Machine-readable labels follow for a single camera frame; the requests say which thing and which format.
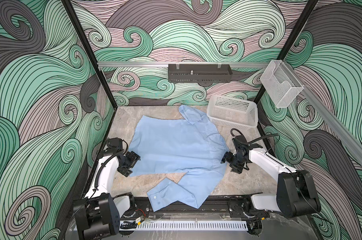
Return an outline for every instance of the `metal rail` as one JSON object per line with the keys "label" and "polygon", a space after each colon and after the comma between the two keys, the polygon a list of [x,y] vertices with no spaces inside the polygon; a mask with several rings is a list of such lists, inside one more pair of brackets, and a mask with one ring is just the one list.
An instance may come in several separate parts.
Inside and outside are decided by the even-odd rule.
{"label": "metal rail", "polygon": [[167,68],[169,64],[229,64],[231,68],[266,68],[269,62],[149,62],[149,61],[101,61],[98,62],[100,68]]}
{"label": "metal rail", "polygon": [[[288,78],[293,84],[301,82],[300,77],[294,70],[286,72]],[[358,159],[358,163],[362,166],[362,146],[355,136],[344,126],[344,124],[323,104],[312,89],[303,86],[301,93],[311,103],[313,108],[322,117],[324,122],[332,129],[332,131],[341,139],[342,144],[348,149],[352,156]]]}

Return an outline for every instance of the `red wire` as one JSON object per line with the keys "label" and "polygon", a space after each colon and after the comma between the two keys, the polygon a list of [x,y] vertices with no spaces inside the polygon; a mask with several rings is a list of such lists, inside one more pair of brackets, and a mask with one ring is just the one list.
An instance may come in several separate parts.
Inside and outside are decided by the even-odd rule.
{"label": "red wire", "polygon": [[144,217],[146,217],[146,214],[144,213],[144,211],[142,209],[137,209],[137,210],[141,210],[141,212],[144,214]]}

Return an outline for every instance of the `shirt cuff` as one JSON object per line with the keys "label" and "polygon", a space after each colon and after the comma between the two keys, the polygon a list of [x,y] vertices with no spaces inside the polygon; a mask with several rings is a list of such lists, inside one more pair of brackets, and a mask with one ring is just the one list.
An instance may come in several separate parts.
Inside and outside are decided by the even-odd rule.
{"label": "shirt cuff", "polygon": [[174,185],[177,184],[165,178],[157,186],[147,192],[154,212],[177,201],[177,199],[173,199],[175,197],[175,195],[172,193],[172,190],[174,189],[172,189],[172,187]]}

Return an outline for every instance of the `white plastic basket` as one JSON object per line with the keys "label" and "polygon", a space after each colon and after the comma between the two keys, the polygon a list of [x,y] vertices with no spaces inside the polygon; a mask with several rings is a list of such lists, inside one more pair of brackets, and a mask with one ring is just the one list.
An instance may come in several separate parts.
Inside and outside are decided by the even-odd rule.
{"label": "white plastic basket", "polygon": [[292,71],[282,60],[272,60],[260,78],[276,108],[287,108],[303,90],[301,83],[292,82],[297,80],[291,77]]}
{"label": "white plastic basket", "polygon": [[221,95],[211,96],[206,115],[215,124],[239,130],[257,127],[258,122],[256,103]]}

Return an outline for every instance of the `shirt sleeve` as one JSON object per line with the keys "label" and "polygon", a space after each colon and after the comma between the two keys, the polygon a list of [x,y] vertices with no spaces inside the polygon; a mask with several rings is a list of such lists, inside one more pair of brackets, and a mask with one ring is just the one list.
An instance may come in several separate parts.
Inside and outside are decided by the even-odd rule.
{"label": "shirt sleeve", "polygon": [[165,178],[147,194],[154,212],[175,201],[199,208],[222,178],[215,170],[196,168],[187,172],[178,184]]}

